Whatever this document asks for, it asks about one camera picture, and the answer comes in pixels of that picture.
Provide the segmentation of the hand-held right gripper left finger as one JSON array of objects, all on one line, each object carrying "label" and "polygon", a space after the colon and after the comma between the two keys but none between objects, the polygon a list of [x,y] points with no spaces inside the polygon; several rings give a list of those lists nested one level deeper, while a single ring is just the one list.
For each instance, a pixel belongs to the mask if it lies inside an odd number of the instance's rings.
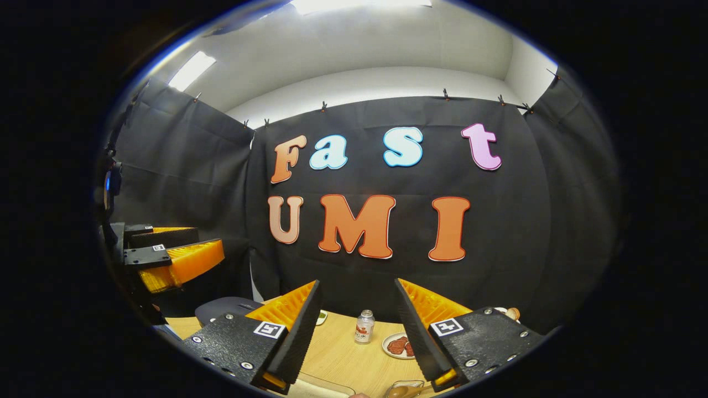
[{"label": "hand-held right gripper left finger", "polygon": [[298,380],[322,302],[314,280],[246,315],[217,316],[183,340],[185,351],[240,385],[286,395]]}]

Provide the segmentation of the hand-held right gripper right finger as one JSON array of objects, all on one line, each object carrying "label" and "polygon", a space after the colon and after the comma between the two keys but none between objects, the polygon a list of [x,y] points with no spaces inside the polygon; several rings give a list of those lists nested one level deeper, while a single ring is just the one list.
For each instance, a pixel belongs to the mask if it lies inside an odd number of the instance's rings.
[{"label": "hand-held right gripper right finger", "polygon": [[434,391],[481,383],[546,341],[495,307],[471,310],[402,278],[394,284],[400,322]]}]

